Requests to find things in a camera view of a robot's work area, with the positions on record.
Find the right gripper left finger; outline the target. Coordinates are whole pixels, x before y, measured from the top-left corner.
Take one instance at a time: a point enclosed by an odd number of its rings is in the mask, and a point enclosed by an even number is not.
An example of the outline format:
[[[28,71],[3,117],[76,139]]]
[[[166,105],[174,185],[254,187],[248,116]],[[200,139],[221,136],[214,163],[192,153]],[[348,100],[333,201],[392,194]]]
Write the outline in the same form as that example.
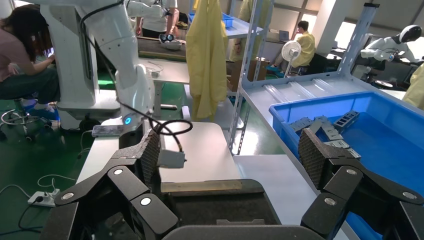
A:
[[[118,149],[106,165],[64,190],[55,201],[54,237],[85,240],[116,214],[140,240],[160,240],[178,224],[160,199],[159,135],[149,130],[133,146]]]

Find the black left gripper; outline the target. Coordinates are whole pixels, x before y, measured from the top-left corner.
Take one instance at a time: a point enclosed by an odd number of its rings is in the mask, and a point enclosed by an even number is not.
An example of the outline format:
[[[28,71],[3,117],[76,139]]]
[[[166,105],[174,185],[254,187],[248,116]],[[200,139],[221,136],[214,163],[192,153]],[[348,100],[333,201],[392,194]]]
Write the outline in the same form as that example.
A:
[[[143,130],[131,130],[122,133],[118,138],[118,148],[124,149],[140,143],[144,136]]]

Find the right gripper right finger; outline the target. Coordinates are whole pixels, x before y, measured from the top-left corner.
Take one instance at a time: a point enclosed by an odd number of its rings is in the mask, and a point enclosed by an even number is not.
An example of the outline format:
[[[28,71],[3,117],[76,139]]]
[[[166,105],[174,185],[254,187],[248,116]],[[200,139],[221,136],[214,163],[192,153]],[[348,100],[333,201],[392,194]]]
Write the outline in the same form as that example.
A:
[[[344,148],[327,145],[302,130],[298,155],[319,195],[301,225],[321,238],[334,238],[349,213],[361,217],[384,238],[422,238],[424,199],[417,192],[376,174]]]

